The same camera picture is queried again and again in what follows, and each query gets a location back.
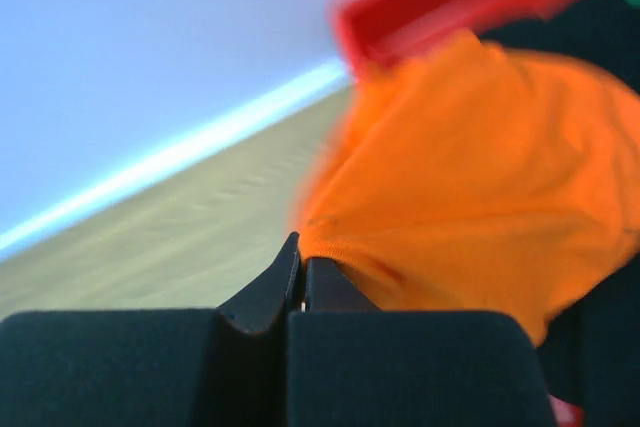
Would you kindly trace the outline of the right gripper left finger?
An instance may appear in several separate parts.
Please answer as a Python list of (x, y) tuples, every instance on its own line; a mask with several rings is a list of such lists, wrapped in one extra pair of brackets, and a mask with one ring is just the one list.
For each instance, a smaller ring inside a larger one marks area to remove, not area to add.
[(272, 263), (255, 279), (218, 307), (238, 331), (263, 333), (299, 304), (299, 234), (292, 232)]

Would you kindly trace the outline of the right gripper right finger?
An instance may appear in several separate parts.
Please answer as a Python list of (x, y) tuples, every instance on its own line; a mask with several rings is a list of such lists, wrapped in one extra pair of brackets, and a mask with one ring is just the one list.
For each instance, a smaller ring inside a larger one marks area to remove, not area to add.
[(372, 303), (328, 258), (311, 258), (306, 267), (307, 312), (377, 312)]

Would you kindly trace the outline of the orange t shirt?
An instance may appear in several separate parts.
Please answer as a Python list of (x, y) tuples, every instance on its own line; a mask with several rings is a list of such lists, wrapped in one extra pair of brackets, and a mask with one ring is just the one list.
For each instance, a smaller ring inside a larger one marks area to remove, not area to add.
[(302, 257), (385, 310), (544, 306), (547, 265), (584, 227), (554, 196), (580, 164), (557, 135), (571, 80), (466, 30), (371, 75), (296, 210)]

